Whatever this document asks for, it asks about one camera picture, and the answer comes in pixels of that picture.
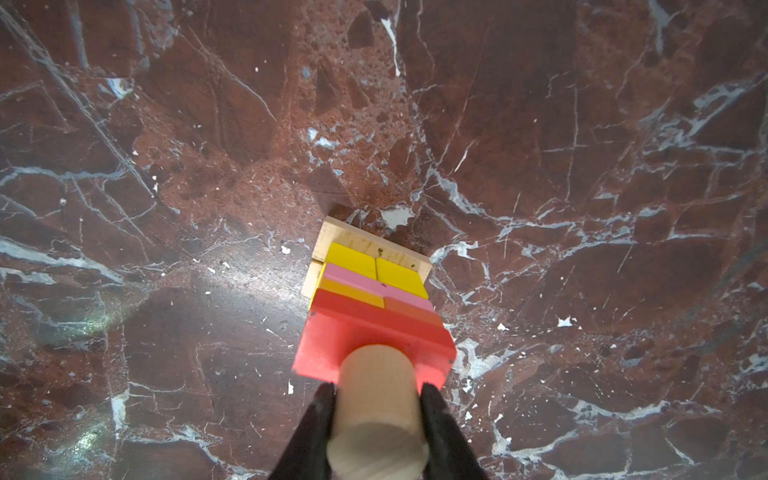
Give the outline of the natural wood cylinder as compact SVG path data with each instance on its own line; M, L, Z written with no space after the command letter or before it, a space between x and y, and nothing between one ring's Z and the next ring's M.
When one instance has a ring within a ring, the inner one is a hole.
M417 479L429 447L411 361L399 350L369 345L343 361L328 462L340 479Z

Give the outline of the small orange red block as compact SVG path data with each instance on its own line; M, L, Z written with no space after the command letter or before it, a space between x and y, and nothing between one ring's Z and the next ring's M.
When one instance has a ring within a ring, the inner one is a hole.
M385 304L385 308L388 311L402 314L409 318L419 320L421 322L428 323L431 325L439 326L441 328L444 327L444 323L441 317L434 312L434 309L432 307L428 307L427 309L424 309L419 306L412 305L411 303L407 303L391 297L385 297L384 304Z

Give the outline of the natural wood long block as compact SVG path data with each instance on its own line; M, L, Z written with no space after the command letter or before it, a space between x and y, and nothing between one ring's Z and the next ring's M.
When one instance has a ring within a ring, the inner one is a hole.
M301 295L304 298L309 300L313 298L317 283L321 277L323 266L324 264L321 261L316 259L311 260L301 288Z

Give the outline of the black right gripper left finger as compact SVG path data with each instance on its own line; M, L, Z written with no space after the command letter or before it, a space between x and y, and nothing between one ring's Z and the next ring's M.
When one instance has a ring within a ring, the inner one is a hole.
M329 480L327 443L334 418L336 389L321 384L307 407L269 480Z

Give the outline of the pink rectangular block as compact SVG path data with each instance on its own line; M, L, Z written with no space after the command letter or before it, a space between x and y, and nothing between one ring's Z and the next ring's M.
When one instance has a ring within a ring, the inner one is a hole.
M434 306L428 299L331 263L324 265L321 278L336 281L382 298L394 298L423 310L434 310Z

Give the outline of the orange yellow small cube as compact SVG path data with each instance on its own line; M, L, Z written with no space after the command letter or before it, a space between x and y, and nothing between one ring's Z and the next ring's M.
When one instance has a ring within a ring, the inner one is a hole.
M385 302L383 297L354 286L346 285L336 280L322 278L316 289L317 293L319 293L320 291L335 293L335 294L356 300L358 302L366 303L381 309L385 308Z

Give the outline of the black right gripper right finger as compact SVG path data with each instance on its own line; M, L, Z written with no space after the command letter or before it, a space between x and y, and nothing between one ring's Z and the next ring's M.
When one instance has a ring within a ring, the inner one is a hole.
M429 447L423 478L488 480L467 439L436 386L424 383L420 394L424 434Z

